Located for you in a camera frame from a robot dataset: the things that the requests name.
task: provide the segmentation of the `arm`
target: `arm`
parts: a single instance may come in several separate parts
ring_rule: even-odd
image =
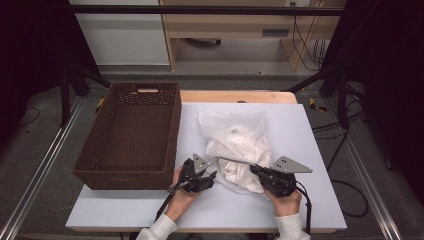
[[[302,231],[299,214],[302,195],[294,191],[289,197],[277,198],[268,190],[264,190],[274,206],[275,220],[280,233],[278,240],[309,240],[310,236]]]
[[[182,167],[174,172],[172,185],[178,182]],[[200,195],[200,193],[188,193],[184,189],[179,189],[171,201],[168,209],[150,228],[141,230],[137,240],[165,240],[169,234],[177,230],[176,221],[187,211],[191,203]]]

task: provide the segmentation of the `aluminum rail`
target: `aluminum rail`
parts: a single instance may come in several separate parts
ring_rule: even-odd
[[[25,193],[21,197],[21,200],[19,201],[12,215],[9,217],[5,226],[3,226],[3,228],[0,230],[0,240],[12,240],[17,235],[19,228],[21,227],[28,211],[30,210],[38,192],[41,189],[41,186],[43,185],[45,178],[47,177],[47,174],[50,171],[51,166],[55,162],[63,143],[65,142],[72,126],[74,125],[75,119],[78,116],[83,101],[83,97],[77,97],[73,109],[71,110],[72,115],[69,121],[64,127],[59,129],[55,139],[50,145],[50,148],[48,149],[31,182],[29,183]]]
[[[344,8],[256,6],[152,6],[152,5],[45,5],[48,10],[91,14],[195,14],[195,15],[291,15],[343,16],[361,13]]]
[[[336,107],[334,102],[325,99],[325,103],[329,106],[330,113],[335,121],[337,121]],[[343,133],[342,128],[339,127],[339,132]],[[390,212],[381,197],[377,186],[371,179],[370,174],[366,170],[359,153],[357,152],[352,139],[347,136],[345,152],[349,156],[352,167],[358,177],[358,180],[364,190],[365,195],[370,203],[370,207],[374,212],[374,216],[380,225],[381,231],[387,240],[401,240],[402,236],[394,222]]]

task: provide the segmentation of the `wicker basket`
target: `wicker basket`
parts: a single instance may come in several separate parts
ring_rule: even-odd
[[[113,83],[73,173],[93,190],[167,189],[180,116],[176,83]]]

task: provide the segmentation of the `hand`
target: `hand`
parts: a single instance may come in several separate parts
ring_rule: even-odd
[[[300,201],[302,200],[302,194],[298,191],[294,191],[288,197],[277,198],[270,191],[264,189],[265,195],[269,197],[272,204],[274,205],[274,211],[276,217],[290,216],[299,213]]]
[[[179,167],[174,172],[174,177],[172,180],[172,185],[177,184],[178,178],[180,177],[182,167]],[[190,207],[191,203],[200,195],[200,193],[188,193],[183,188],[180,188],[169,201],[168,209],[165,214],[174,222],[178,220],[181,215],[183,215],[187,209]]]

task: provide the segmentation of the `white table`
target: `white table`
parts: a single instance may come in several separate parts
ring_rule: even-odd
[[[312,202],[311,232],[345,229],[346,223],[326,172],[303,105],[280,103],[183,103],[176,167],[193,153],[205,156],[207,140],[200,135],[199,109],[264,111],[267,136],[275,159],[285,155],[313,169],[296,174]],[[92,191],[84,186],[66,227],[76,231],[129,232],[153,224],[166,191]],[[306,222],[305,198],[301,204]],[[215,183],[202,192],[177,225],[180,232],[276,232],[274,211],[266,197],[231,192]]]

